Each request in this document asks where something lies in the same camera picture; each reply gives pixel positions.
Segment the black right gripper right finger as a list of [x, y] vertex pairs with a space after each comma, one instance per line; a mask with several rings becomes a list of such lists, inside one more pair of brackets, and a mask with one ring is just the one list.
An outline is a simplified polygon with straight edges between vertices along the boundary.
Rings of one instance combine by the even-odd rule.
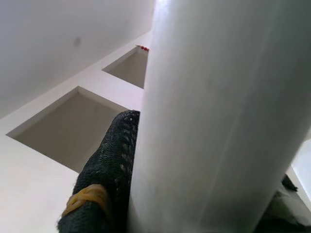
[[311, 233], [311, 211], [285, 175], [262, 215], [257, 233]]

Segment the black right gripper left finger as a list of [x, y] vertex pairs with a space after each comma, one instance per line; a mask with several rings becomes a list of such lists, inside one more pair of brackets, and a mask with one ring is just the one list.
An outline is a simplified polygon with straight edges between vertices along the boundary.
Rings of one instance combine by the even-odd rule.
[[72, 191], [74, 195], [91, 184], [102, 185], [112, 202], [112, 218], [98, 204], [87, 201], [60, 218], [59, 233], [125, 233], [139, 117], [139, 111], [128, 110], [113, 119]]

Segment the white plastic table leg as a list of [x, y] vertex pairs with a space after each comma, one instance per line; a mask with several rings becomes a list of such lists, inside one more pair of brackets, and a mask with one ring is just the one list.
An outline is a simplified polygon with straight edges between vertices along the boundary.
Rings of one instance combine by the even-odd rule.
[[311, 126], [311, 0], [156, 0], [129, 233], [252, 233]]

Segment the yellow rubber band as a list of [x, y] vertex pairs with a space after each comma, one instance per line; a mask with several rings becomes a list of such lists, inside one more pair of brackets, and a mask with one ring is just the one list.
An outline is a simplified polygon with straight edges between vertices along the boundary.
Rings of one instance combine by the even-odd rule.
[[107, 190], [100, 184], [91, 184], [88, 187], [81, 189], [78, 193], [72, 195], [67, 201], [66, 208], [62, 212], [61, 217], [76, 211], [87, 201], [98, 204], [105, 215], [109, 219], [112, 218], [112, 202]]

